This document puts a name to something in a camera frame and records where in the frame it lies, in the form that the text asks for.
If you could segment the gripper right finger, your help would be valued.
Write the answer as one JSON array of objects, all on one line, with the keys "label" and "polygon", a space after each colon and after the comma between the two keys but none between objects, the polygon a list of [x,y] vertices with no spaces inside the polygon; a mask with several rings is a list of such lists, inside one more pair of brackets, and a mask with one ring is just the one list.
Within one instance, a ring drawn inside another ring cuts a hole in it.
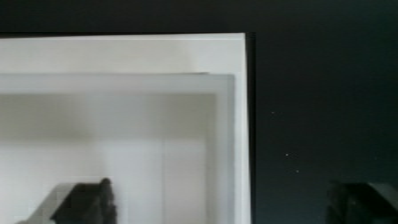
[{"label": "gripper right finger", "polygon": [[337,182],[326,224],[398,224],[398,189],[388,183]]}]

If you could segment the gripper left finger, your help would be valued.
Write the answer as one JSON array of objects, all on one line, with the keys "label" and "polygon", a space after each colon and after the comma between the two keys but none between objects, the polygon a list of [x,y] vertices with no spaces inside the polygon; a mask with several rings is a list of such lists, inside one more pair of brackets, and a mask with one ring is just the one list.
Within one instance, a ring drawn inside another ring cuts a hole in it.
[{"label": "gripper left finger", "polygon": [[31,217],[17,224],[118,224],[111,179],[59,184]]}]

